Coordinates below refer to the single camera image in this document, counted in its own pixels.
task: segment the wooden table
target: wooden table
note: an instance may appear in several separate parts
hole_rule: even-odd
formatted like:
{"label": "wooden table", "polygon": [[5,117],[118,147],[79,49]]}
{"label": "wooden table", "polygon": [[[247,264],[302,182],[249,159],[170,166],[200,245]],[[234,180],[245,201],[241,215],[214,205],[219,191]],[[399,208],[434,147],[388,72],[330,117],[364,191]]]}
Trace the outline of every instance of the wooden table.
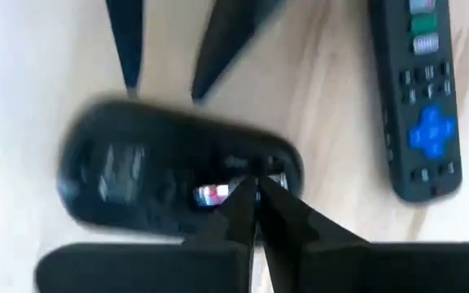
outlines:
{"label": "wooden table", "polygon": [[[197,111],[270,129],[303,155],[304,199],[371,241],[469,240],[469,0],[450,0],[464,183],[430,207],[392,192],[364,0],[295,0],[277,13]],[[211,0],[151,0],[142,95],[192,109]],[[0,0],[0,292],[33,289],[33,267],[81,241],[178,241],[91,230],[55,191],[59,144],[99,93],[124,91],[104,1]],[[254,287],[270,283],[261,254]]]}

